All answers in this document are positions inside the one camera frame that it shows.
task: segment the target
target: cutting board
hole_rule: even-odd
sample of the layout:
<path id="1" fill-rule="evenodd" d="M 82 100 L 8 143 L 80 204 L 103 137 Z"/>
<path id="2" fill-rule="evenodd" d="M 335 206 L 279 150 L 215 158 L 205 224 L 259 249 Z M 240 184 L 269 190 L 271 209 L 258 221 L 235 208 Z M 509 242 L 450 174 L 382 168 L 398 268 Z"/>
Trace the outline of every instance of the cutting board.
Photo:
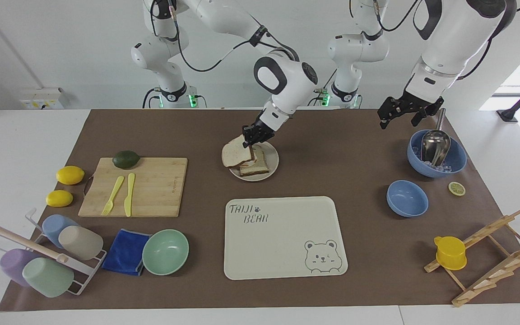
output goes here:
<path id="1" fill-rule="evenodd" d="M 125 218 L 124 199 L 128 196 L 128 174 L 136 174 L 132 196 L 132 218 L 177 217 L 180 212 L 187 158 L 141 158 L 130 169 L 119 169 L 111 158 L 101 158 L 93 182 L 79 211 L 80 217 Z M 125 180 L 108 216 L 101 216 L 118 176 Z"/>
<path id="2" fill-rule="evenodd" d="M 226 205 L 224 274 L 229 279 L 342 275 L 347 269 L 329 197 L 238 199 Z"/>

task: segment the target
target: green bowl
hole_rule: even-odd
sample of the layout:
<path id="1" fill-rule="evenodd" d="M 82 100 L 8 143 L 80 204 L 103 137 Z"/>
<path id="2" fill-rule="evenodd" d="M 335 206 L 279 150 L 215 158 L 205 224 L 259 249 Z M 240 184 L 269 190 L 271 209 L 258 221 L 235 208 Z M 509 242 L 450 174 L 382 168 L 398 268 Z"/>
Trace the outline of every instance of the green bowl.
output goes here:
<path id="1" fill-rule="evenodd" d="M 179 270 L 188 259 L 190 245 L 180 231 L 164 229 L 148 239 L 142 251 L 144 267 L 155 275 L 169 275 Z"/>

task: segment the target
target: brown paper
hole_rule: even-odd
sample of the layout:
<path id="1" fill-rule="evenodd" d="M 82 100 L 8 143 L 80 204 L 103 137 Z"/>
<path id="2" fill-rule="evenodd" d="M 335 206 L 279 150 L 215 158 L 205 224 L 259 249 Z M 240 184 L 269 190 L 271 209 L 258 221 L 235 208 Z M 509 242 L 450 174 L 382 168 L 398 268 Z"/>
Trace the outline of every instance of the brown paper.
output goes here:
<path id="1" fill-rule="evenodd" d="M 100 157 L 133 150 L 143 157 L 186 157 L 190 164 L 178 218 L 78 218 L 84 185 L 57 189 L 74 193 L 64 214 L 103 236 L 109 249 L 121 228 L 144 233 L 174 228 L 186 234 L 190 255 L 173 275 L 144 270 L 134 277 L 100 269 L 81 296 L 45 298 L 11 282 L 0 311 L 113 308 L 231 308 L 276 306 L 354 306 L 450 304 L 461 290 L 442 268 L 423 266 L 435 258 L 435 236 L 464 239 L 501 216 L 473 163 L 444 179 L 416 173 L 406 158 L 410 136 L 433 128 L 426 119 L 417 128 L 408 117 L 378 126 L 376 111 L 298 111 L 270 140 L 280 165 L 265 181 L 247 183 L 222 166 L 221 150 L 254 121 L 257 111 L 92 111 L 67 161 L 93 173 Z M 450 124 L 444 130 L 458 139 Z M 401 218 L 386 204 L 386 189 L 398 179 L 421 186 L 429 209 L 417 218 Z M 452 195 L 450 181 L 467 194 Z M 349 262 L 341 276 L 232 281 L 223 274 L 225 204 L 235 198 L 326 195 L 336 204 Z M 520 246 L 505 230 L 494 237 L 509 251 Z M 468 266 L 455 274 L 469 286 L 504 255 L 484 239 L 467 252 Z M 520 268 L 473 304 L 520 302 Z"/>

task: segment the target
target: power outlet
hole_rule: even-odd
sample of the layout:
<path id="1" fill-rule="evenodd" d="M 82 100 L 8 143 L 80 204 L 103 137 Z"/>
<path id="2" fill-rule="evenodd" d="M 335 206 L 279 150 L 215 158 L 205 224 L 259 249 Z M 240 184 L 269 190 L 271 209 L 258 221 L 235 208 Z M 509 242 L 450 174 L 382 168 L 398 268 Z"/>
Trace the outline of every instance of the power outlet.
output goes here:
<path id="1" fill-rule="evenodd" d="M 27 109 L 64 109 L 68 99 L 59 88 L 23 90 L 21 104 Z"/>

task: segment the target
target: yellow measuring cup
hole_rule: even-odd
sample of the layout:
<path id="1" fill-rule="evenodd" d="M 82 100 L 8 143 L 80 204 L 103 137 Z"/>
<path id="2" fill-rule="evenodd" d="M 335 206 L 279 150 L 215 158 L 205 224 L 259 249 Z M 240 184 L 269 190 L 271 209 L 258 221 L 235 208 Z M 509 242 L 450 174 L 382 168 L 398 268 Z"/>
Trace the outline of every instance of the yellow measuring cup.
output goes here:
<path id="1" fill-rule="evenodd" d="M 467 265 L 466 247 L 464 243 L 452 236 L 435 237 L 437 245 L 437 262 L 452 271 L 458 271 Z"/>

